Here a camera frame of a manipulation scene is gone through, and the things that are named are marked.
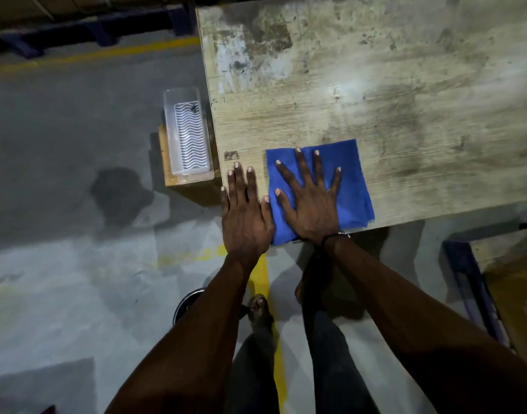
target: left hand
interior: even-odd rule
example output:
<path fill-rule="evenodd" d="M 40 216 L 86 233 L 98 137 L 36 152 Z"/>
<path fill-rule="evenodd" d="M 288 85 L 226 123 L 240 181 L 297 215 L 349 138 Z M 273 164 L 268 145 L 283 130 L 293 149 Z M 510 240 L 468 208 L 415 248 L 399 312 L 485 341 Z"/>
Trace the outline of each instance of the left hand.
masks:
<path fill-rule="evenodd" d="M 240 163 L 235 163 L 235 169 L 227 173 L 229 194 L 225 187 L 221 188 L 221 225 L 228 254 L 237 255 L 242 263 L 255 265 L 271 245 L 275 222 L 269 196 L 264 196 L 261 204 L 258 201 L 256 173 L 252 167 L 248 167 L 246 179 L 247 183 Z"/>

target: black wristband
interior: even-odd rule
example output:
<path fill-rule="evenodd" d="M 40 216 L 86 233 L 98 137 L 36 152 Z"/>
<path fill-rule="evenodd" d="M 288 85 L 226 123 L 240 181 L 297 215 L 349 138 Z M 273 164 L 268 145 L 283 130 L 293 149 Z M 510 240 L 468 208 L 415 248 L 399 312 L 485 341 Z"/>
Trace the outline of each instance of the black wristband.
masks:
<path fill-rule="evenodd" d="M 329 238 L 332 237 L 338 237 L 338 236 L 344 236 L 350 238 L 350 234 L 346 234 L 345 232 L 335 232 L 334 234 L 327 235 L 323 237 L 323 240 L 321 241 L 321 249 L 325 249 L 325 241 L 327 241 Z"/>

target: blue cloth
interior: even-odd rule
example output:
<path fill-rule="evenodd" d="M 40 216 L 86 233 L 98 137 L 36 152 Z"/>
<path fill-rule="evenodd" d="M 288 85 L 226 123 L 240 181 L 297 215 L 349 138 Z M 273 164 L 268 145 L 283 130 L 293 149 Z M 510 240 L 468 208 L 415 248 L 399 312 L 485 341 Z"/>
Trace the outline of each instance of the blue cloth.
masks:
<path fill-rule="evenodd" d="M 355 139 L 342 141 L 317 147 L 302 148 L 308 166 L 313 174 L 313 152 L 319 150 L 323 163 L 323 175 L 325 176 L 325 187 L 328 189 L 332 184 L 336 167 L 342 168 L 342 182 L 338 191 L 336 200 L 336 210 L 338 211 L 338 220 L 340 228 L 363 228 L 369 221 L 374 220 L 373 204 L 370 201 L 369 192 L 361 163 L 359 162 L 359 153 Z M 281 160 L 295 176 L 298 182 L 304 186 L 300 170 L 296 162 L 296 155 L 292 148 L 268 149 L 267 171 L 269 173 L 269 198 L 271 199 L 271 209 L 277 230 L 273 239 L 273 244 L 281 245 L 292 241 L 296 238 L 294 231 L 288 226 L 284 218 L 284 212 L 275 196 L 275 189 L 279 188 L 286 193 L 290 204 L 295 208 L 294 194 L 288 186 L 283 176 L 279 173 L 275 165 L 276 160 Z"/>

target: leg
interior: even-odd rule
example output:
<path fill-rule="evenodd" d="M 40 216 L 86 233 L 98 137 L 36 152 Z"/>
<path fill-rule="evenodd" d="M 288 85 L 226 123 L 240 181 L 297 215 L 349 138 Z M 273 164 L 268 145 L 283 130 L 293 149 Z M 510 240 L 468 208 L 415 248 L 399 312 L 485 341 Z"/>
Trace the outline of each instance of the leg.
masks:
<path fill-rule="evenodd" d="M 253 333 L 244 341 L 233 361 L 225 413 L 279 414 L 279 397 L 273 378 L 273 318 L 262 295 L 256 295 L 250 307 L 248 316 Z"/>
<path fill-rule="evenodd" d="M 346 338 L 322 304 L 320 295 L 329 269 L 329 258 L 314 254 L 296 288 L 313 360 L 316 413 L 378 413 Z"/>

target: pallet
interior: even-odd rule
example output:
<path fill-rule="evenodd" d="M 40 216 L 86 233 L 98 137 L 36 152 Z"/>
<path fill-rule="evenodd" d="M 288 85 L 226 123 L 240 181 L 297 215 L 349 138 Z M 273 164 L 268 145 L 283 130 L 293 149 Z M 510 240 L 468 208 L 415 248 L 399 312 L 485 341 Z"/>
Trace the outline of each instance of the pallet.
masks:
<path fill-rule="evenodd" d="M 0 38 L 22 57 L 32 59 L 42 56 L 44 49 L 49 47 L 81 42 L 112 46 L 120 36 L 166 28 L 172 29 L 176 36 L 195 34 L 194 6 L 179 4 L 116 11 L 35 28 L 2 30 Z"/>

